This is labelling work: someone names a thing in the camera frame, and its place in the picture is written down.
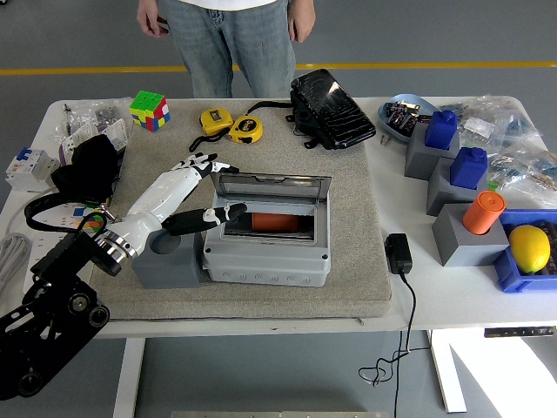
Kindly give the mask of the person's right hand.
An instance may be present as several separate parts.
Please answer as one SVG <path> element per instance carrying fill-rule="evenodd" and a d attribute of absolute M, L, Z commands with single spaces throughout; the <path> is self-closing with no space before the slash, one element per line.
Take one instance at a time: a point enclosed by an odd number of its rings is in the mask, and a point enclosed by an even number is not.
<path fill-rule="evenodd" d="M 163 38 L 168 33 L 167 22 L 159 14 L 157 0 L 139 0 L 137 21 L 141 31 L 150 37 Z"/>

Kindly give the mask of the person's left hand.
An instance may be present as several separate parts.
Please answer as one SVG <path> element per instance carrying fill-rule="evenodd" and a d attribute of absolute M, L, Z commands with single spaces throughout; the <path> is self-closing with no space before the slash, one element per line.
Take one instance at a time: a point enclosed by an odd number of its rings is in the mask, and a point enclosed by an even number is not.
<path fill-rule="evenodd" d="M 313 0 L 291 0 L 288 5 L 288 28 L 292 41 L 303 43 L 316 22 Z"/>

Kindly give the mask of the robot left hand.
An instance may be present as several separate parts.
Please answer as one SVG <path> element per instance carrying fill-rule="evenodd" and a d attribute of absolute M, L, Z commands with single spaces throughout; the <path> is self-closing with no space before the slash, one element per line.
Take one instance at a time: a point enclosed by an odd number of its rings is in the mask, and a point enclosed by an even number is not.
<path fill-rule="evenodd" d="M 172 236 L 199 233 L 245 213 L 247 205 L 244 203 L 177 212 L 198 183 L 210 174 L 238 172 L 238 168 L 219 163 L 216 158 L 216 154 L 193 154 L 160 174 L 122 220 L 107 227 L 98 243 L 117 260 L 136 258 L 144 251 L 149 236 L 154 232 L 166 230 Z"/>

